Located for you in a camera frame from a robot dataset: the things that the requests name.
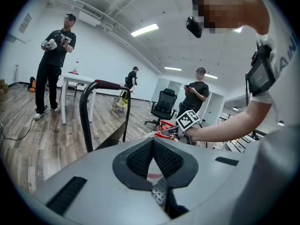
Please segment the black office chair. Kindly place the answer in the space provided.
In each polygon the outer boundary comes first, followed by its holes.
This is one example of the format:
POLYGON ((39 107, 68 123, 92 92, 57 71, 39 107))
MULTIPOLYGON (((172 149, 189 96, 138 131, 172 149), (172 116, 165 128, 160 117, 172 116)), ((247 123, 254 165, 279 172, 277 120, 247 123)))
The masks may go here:
POLYGON ((159 93, 157 102, 152 101, 150 113, 158 118, 158 120, 145 121, 144 124, 155 124, 154 131, 162 120, 171 120, 177 111, 173 107, 175 105, 177 95, 172 89, 164 89, 159 93))

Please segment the grey wall vent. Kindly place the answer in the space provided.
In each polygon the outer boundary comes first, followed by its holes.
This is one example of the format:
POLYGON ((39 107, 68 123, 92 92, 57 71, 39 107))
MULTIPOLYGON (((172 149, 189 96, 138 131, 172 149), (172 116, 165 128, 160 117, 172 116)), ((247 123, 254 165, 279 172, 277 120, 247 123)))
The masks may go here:
POLYGON ((30 16, 29 13, 26 14, 26 16, 24 17, 22 23, 19 26, 19 31, 24 34, 26 32, 26 29, 28 27, 28 25, 30 24, 32 20, 32 17, 30 16))

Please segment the glass office partition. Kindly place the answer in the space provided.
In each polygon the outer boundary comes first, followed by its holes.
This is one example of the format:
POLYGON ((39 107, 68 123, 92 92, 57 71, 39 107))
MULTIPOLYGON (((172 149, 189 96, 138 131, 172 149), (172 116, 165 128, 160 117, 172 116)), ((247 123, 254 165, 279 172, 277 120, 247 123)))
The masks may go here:
MULTIPOLYGON (((164 90, 165 88, 174 90, 175 94, 177 95, 177 100, 174 104, 176 112, 173 118, 170 120, 171 123, 175 122, 179 112, 179 103, 185 98, 184 86, 194 81, 195 79, 181 79, 175 76, 162 76, 158 78, 158 81, 154 86, 151 101, 158 101, 160 91, 164 90)), ((206 83, 209 86, 209 96, 198 111, 198 116, 202 119, 201 124, 204 127, 217 123, 225 103, 224 92, 210 82, 206 83)))

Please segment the brown cardboard box stack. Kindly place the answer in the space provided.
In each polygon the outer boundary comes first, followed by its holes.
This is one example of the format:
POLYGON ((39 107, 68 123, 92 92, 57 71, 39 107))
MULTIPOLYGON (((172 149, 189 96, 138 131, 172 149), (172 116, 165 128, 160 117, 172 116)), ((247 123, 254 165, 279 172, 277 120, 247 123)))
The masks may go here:
POLYGON ((9 87, 4 79, 0 79, 0 103, 8 97, 9 87))

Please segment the black chest-mounted device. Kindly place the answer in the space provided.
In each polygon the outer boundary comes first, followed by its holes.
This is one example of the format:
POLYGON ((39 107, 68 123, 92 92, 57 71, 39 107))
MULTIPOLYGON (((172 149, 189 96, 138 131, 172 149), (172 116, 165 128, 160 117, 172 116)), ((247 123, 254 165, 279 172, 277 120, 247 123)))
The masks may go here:
POLYGON ((256 43, 251 69, 245 75, 247 91, 253 97, 267 92, 276 81, 270 64, 270 52, 271 48, 268 45, 256 43))

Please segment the black platform cart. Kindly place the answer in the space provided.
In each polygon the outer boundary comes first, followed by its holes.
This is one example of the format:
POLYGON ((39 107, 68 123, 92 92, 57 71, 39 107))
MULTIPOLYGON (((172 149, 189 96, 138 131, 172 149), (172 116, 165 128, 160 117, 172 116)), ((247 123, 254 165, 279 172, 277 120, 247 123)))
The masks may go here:
MULTIPOLYGON (((88 109, 87 109, 87 100, 89 94, 96 89, 113 89, 113 90, 122 90, 128 95, 128 107, 125 121, 122 125, 115 130, 106 140, 101 143, 96 149, 102 149, 117 145, 119 143, 124 143, 126 139, 129 115, 130 115, 130 108, 131 108, 131 94, 129 88, 125 86, 121 86, 116 83, 107 82, 103 80, 95 80, 92 81, 87 87, 83 90, 80 102, 79 102, 79 110, 80 110, 80 118, 81 118, 81 125, 83 130, 83 136, 85 140, 86 150, 87 152, 92 152, 93 145, 91 139, 91 131, 90 131, 90 122, 88 116, 88 109)), ((167 185, 166 179, 160 179, 153 187, 152 187, 152 197, 156 200, 156 202, 161 206, 165 207, 166 199, 167 199, 167 185)))

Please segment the white table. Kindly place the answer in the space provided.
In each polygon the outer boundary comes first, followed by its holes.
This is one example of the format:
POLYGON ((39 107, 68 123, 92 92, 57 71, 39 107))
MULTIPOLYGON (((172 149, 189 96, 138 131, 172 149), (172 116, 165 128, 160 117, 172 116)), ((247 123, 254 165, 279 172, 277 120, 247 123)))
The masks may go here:
MULTIPOLYGON (((82 83, 85 85, 90 84, 94 80, 92 78, 84 77, 81 75, 75 75, 70 73, 65 73, 62 75, 63 77, 63 85, 62 85, 62 93, 61 93, 61 117, 62 117, 62 124, 66 124, 66 98, 67 98, 67 90, 68 90, 68 83, 74 82, 74 83, 82 83)), ((97 91, 94 90, 92 92, 92 98, 91 98, 91 104, 90 104, 90 110, 89 110, 89 122, 93 121, 93 111, 94 111, 94 104, 96 99, 96 93, 97 91)))

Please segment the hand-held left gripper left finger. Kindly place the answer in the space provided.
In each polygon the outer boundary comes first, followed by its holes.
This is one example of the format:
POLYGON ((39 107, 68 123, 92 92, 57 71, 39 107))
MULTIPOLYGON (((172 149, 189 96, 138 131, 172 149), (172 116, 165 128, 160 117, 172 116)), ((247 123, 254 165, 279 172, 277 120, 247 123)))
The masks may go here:
POLYGON ((87 181, 70 204, 64 218, 83 225, 160 225, 169 216, 155 202, 150 191, 128 188, 113 172, 113 159, 143 142, 137 139, 95 150, 81 156, 47 179, 35 197, 47 204, 74 176, 87 181))

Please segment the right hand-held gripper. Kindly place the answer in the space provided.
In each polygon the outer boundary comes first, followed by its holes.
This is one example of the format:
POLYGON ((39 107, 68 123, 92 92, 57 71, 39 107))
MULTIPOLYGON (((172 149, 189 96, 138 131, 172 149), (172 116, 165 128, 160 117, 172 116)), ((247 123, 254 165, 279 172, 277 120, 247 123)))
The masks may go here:
POLYGON ((194 124, 200 122, 200 118, 194 110, 187 110, 176 119, 177 126, 161 130, 161 135, 164 136, 177 136, 179 139, 186 138, 187 144, 194 145, 189 136, 185 132, 190 129, 194 124))

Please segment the black metal railing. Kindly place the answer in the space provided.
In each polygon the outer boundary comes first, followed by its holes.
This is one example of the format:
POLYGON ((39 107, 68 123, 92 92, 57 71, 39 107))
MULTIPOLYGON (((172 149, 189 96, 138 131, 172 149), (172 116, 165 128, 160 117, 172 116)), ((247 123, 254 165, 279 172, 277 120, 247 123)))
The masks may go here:
POLYGON ((242 138, 224 142, 222 144, 221 149, 227 150, 227 151, 243 153, 246 150, 249 143, 259 141, 259 140, 263 139, 265 136, 266 136, 266 133, 261 132, 259 130, 254 130, 253 132, 251 132, 250 134, 248 134, 242 138))

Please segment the wooden stool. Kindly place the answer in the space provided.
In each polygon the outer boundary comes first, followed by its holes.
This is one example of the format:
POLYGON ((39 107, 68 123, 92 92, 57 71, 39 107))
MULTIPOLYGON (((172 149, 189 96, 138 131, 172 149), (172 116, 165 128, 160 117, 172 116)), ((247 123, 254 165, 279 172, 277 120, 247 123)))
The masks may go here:
POLYGON ((123 113, 128 108, 130 101, 129 93, 123 90, 118 97, 115 97, 112 103, 112 109, 117 109, 118 112, 123 113))

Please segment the person's white t-shirt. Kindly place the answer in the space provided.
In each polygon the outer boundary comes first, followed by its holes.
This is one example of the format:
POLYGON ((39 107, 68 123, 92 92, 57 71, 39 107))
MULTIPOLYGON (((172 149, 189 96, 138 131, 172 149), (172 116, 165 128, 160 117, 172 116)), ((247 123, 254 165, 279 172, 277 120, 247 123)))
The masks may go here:
POLYGON ((269 32, 257 41, 271 48, 270 65, 276 79, 271 88, 252 101, 271 104, 276 121, 300 125, 300 39, 274 0, 262 0, 270 17, 269 32))

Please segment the white air conditioner unit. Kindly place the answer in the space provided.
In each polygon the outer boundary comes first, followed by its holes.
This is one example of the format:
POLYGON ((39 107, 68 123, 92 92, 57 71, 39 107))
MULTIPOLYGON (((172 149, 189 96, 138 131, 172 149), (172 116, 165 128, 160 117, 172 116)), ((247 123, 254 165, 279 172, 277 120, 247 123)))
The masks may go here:
POLYGON ((96 27, 101 24, 101 19, 103 18, 103 15, 97 10, 87 5, 83 5, 81 10, 79 11, 78 18, 79 20, 96 27))

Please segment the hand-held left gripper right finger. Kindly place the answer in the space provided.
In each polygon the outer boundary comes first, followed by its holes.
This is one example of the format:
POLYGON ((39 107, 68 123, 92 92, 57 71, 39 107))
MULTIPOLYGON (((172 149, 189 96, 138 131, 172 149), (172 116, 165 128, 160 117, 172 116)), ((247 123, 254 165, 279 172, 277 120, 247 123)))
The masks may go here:
POLYGON ((172 190, 176 203, 187 213, 156 225, 233 225, 234 206, 245 185, 246 153, 206 149, 168 139, 155 141, 170 150, 186 152, 198 162, 192 181, 172 190))

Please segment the person's right forearm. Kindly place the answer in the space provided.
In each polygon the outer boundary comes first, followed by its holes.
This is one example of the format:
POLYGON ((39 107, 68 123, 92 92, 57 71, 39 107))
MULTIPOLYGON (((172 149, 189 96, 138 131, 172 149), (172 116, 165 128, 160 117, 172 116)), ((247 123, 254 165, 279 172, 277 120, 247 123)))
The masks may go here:
POLYGON ((192 142, 227 142, 253 132, 265 119, 271 104, 250 101, 246 110, 228 120, 204 128, 189 128, 185 135, 192 142))

